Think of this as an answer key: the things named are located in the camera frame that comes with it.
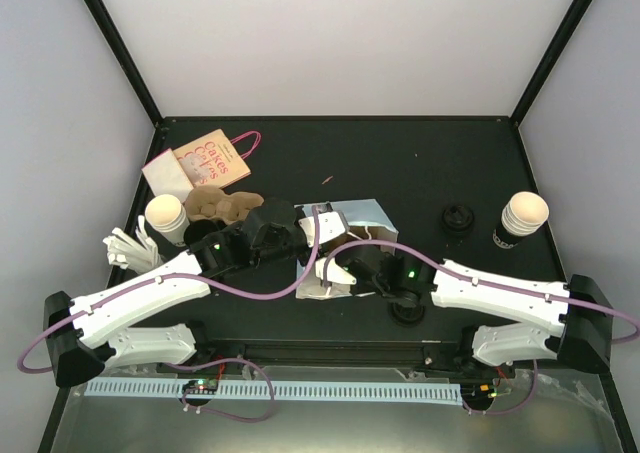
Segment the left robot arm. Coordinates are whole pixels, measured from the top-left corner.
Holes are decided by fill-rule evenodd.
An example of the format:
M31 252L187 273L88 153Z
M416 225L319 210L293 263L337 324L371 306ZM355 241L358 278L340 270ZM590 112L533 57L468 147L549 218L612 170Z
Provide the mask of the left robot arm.
M57 386L86 383L105 369L141 363L183 364L202 341L188 323L168 330L139 329L137 323L212 290L258 301L282 298L295 284L270 294L223 284L239 272L296 258L311 271L318 256L321 220L317 211L268 200L225 227L191 225L195 236L185 251L137 278L101 292L70 297L63 291L44 303L44 341Z

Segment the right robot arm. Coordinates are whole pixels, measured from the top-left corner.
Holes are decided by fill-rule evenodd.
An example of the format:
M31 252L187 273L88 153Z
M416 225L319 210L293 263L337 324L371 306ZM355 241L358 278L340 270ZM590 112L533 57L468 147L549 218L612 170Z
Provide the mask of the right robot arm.
M521 280L446 260L424 262L371 245L346 245L316 273L328 286L380 295L394 321L415 326L429 307L472 310L505 319L503 326L464 329L454 367L473 375L483 367L514 361L557 360L575 370L601 374L610 368L613 320L610 303L590 277L567 283Z

